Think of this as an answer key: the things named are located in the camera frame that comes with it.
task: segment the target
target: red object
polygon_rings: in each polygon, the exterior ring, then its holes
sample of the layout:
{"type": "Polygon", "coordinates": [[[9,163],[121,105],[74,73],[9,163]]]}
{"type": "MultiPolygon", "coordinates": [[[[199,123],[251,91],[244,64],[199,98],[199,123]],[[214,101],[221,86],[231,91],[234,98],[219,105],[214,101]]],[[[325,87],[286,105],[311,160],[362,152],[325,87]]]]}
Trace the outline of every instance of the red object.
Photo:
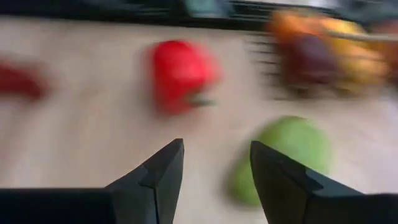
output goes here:
{"type": "Polygon", "coordinates": [[[196,97],[218,78],[209,55],[181,40],[160,43],[154,49],[152,63],[154,100],[158,109],[168,114],[202,105],[196,97]]]}
{"type": "Polygon", "coordinates": [[[312,34],[296,36],[279,46],[282,78],[286,84],[310,87],[332,82],[338,74],[337,60],[326,43],[312,34]]]}
{"type": "Polygon", "coordinates": [[[0,63],[0,95],[22,94],[37,99],[43,93],[44,85],[34,77],[33,71],[0,63]]]}

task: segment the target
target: red bell pepper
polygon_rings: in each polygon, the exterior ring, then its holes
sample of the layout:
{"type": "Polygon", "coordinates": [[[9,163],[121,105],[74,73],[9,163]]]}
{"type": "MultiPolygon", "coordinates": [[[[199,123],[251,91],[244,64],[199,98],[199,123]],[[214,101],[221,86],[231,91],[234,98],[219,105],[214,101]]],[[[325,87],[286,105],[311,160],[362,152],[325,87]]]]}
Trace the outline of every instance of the red bell pepper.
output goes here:
{"type": "Polygon", "coordinates": [[[209,101],[200,97],[218,79],[210,57],[188,42],[160,43],[153,54],[154,100],[168,114],[188,111],[209,101]]]}
{"type": "Polygon", "coordinates": [[[44,94],[44,87],[32,70],[0,63],[0,95],[22,94],[38,99],[44,94]]]}

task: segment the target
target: light wood surface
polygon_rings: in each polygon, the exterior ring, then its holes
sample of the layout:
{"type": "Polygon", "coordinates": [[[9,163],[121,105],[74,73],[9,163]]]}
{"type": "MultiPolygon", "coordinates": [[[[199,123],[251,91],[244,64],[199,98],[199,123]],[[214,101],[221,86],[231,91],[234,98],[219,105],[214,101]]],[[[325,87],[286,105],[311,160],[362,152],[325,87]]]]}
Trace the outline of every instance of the light wood surface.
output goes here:
{"type": "Polygon", "coordinates": [[[0,100],[1,187],[105,186],[174,138],[184,138],[175,223],[265,223],[232,204],[223,180],[252,134],[284,114],[310,118],[333,141],[330,177],[360,191],[398,192],[398,107],[368,100],[274,101],[243,32],[46,20],[0,20],[0,51],[44,63],[53,94],[36,104],[0,100]],[[218,105],[170,119],[148,99],[145,53],[188,39],[223,69],[218,105]]]}

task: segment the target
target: apple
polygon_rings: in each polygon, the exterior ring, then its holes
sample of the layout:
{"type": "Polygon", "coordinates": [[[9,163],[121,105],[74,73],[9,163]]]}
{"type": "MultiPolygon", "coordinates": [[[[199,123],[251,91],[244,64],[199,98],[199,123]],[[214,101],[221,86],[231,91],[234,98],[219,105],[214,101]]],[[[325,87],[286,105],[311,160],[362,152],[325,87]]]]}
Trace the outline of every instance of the apple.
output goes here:
{"type": "MultiPolygon", "coordinates": [[[[321,174],[327,174],[330,170],[330,141],[308,119],[283,116],[267,125],[256,139],[321,174]]],[[[230,184],[232,196],[237,201],[254,207],[261,206],[252,177],[249,153],[238,163],[230,184]]]]}

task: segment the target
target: fruit basket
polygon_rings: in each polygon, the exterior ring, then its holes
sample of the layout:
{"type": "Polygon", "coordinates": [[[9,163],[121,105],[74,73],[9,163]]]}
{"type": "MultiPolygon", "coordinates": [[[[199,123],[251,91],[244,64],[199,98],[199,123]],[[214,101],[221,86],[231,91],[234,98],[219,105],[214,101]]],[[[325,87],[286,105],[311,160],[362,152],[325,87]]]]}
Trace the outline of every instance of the fruit basket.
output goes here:
{"type": "Polygon", "coordinates": [[[276,89],[275,99],[377,96],[396,82],[398,23],[376,24],[368,34],[359,24],[316,8],[289,6],[273,12],[266,31],[252,33],[250,43],[256,45],[257,58],[263,58],[257,61],[264,64],[259,72],[276,89]]]}

